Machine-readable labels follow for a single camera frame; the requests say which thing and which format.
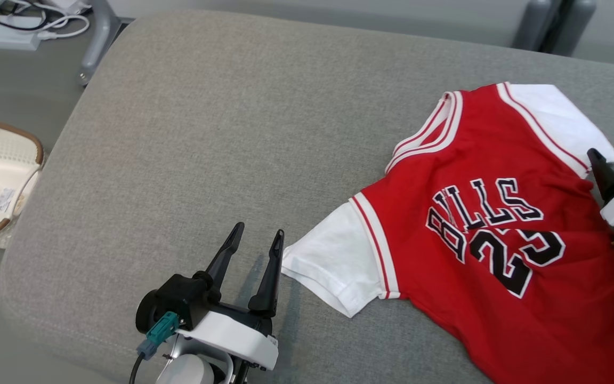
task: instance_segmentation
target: gray chair leg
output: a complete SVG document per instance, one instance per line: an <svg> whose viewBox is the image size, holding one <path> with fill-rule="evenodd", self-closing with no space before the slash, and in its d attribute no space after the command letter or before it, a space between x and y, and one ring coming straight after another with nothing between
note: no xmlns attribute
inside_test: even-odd
<svg viewBox="0 0 614 384"><path fill-rule="evenodd" d="M121 22L112 11L107 0L90 0L94 14L94 34L92 42L82 58L77 81L80 85L87 85L96 72L99 62L117 36Z"/></svg>
<svg viewBox="0 0 614 384"><path fill-rule="evenodd" d="M572 0L563 20L553 31L553 41L546 44L544 52L572 56L595 11L596 0Z"/></svg>
<svg viewBox="0 0 614 384"><path fill-rule="evenodd" d="M521 24L511 47L537 51L559 4L560 0L530 0L524 10Z"/></svg>

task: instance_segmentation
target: basket label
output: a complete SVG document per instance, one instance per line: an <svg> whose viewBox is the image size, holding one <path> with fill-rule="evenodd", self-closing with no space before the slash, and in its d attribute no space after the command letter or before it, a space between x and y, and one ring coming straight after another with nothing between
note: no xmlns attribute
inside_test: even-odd
<svg viewBox="0 0 614 384"><path fill-rule="evenodd" d="M11 205L15 189L4 188L0 194L0 212L6 213Z"/></svg>

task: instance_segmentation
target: teal connector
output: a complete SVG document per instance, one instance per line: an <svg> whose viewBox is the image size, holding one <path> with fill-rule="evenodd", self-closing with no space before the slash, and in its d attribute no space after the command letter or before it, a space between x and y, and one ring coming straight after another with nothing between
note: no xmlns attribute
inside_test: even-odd
<svg viewBox="0 0 614 384"><path fill-rule="evenodd" d="M174 335L177 328L179 328L179 317L176 313L168 311L158 320L158 323L146 333L146 338L158 346L167 338Z"/></svg>

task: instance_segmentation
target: red stripe trim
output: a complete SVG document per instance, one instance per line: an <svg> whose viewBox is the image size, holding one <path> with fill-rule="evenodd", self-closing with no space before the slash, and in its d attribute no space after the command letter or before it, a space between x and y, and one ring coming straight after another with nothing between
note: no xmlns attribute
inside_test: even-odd
<svg viewBox="0 0 614 384"><path fill-rule="evenodd" d="M439 109L437 109L437 112L435 112L435 114L433 115L433 118L431 119L431 121L426 124L425 126L423 126L421 128L421 130L419 131L418 134L416 134L416 136L412 137L411 139L403 142L402 144L398 144L397 145L397 149L394 151L393 157L397 154L397 152L400 150L400 148L402 148L403 146L406 146L408 143L411 143L412 141L420 138L421 136L423 136L424 133L426 133L426 131L428 131L428 128L430 128L431 126L433 126L434 120L437 118L437 116L439 116L439 114L442 112L442 110L444 109L444 105L447 103L447 98L445 98L444 100L442 100L442 104L440 105Z"/></svg>
<svg viewBox="0 0 614 384"><path fill-rule="evenodd" d="M577 161L577 163L579 163L582 168L584 168L585 170L588 168L587 165L582 161L579 160L577 157L575 157L573 154L569 153L569 151L566 151L565 149L563 149L561 146L558 145L558 143L555 142L555 140L551 139L551 136L548 135L548 133L546 133L546 130L542 127L541 124L539 124L539 121L537 120L536 117L534 117L534 115L532 114L532 112L529 111L529 109L527 109L526 106L522 105L520 102L518 102L518 100L514 99L513 96L511 95L510 90L508 89L508 84L504 83L504 89L506 90L506 94L508 95L508 97L511 99L512 102L515 102L517 105L520 105L520 107L522 109L524 109L525 112L527 112L527 114L532 117L532 119L534 120L534 122L537 123L537 126L539 127L539 129L541 129L541 131L544 133L544 135L548 138L549 141L551 141L553 143L554 146L556 146L558 149L560 149L561 151L563 151L566 155L572 157L575 161Z"/></svg>
<svg viewBox="0 0 614 384"><path fill-rule="evenodd" d="M371 223L368 221L368 217L366 217L366 213L363 211L363 209L359 205L357 198L352 197L352 200L354 201L354 204L357 205L357 208L361 212L361 216L363 217L363 220L366 222L366 226L368 227L368 232L371 234L371 237L373 238L373 243L376 245L376 252L378 253L378 260L380 260L381 262L381 269L383 271L383 281L385 282L385 298L389 299L390 298L390 287L387 284L387 273L385 273L385 262L383 262L383 256L381 255L381 248L378 245L378 240L376 238L376 235L373 233L373 227L371 226Z"/></svg>
<svg viewBox="0 0 614 384"><path fill-rule="evenodd" d="M451 103L451 116L444 122L444 127L442 127L443 129L443 133L441 138L439 139L439 141L437 141L435 144L429 146L420 146L419 148L414 148L411 150L405 150L402 153L400 153L399 155L395 156L395 158L393 158L392 161L390 161L390 167L387 168L387 170L385 170L385 173L390 172L390 170L395 166L395 161L397 161L400 157L406 155L407 153L414 153L415 151L422 151L422 150L427 150L429 148L433 148L436 147L440 144L442 144L442 141L444 141L448 134L449 131L451 131L451 123L454 121L454 117L456 117L456 100L454 100L453 103Z"/></svg>

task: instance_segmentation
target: white power adapter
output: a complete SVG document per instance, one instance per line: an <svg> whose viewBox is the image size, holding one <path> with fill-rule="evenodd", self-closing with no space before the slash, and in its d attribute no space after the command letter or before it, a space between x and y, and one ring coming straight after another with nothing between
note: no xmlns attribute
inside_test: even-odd
<svg viewBox="0 0 614 384"><path fill-rule="evenodd" d="M0 21L20 28L34 28L42 22L41 17L22 17L15 15L8 17L2 15ZM22 51L36 51L39 46L39 37L35 31L17 31L0 25L0 49L19 49Z"/></svg>

